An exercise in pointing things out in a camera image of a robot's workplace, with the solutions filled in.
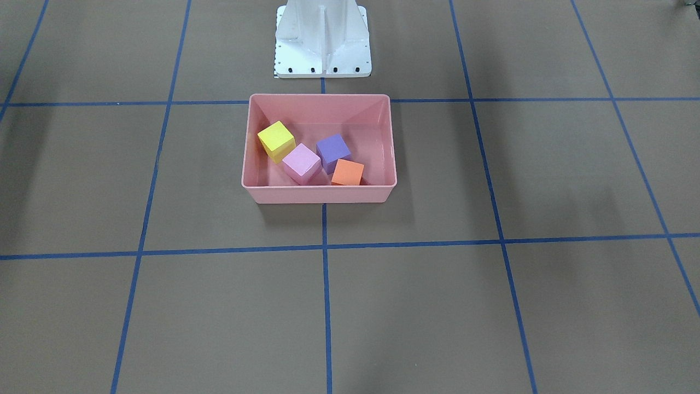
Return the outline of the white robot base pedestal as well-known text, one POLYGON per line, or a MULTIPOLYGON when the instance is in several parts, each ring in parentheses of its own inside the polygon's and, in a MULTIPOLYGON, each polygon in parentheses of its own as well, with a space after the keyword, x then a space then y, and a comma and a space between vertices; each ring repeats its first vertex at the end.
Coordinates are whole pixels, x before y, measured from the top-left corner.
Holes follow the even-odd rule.
POLYGON ((287 1, 276 12, 276 78, 372 74, 368 14, 355 1, 287 1))

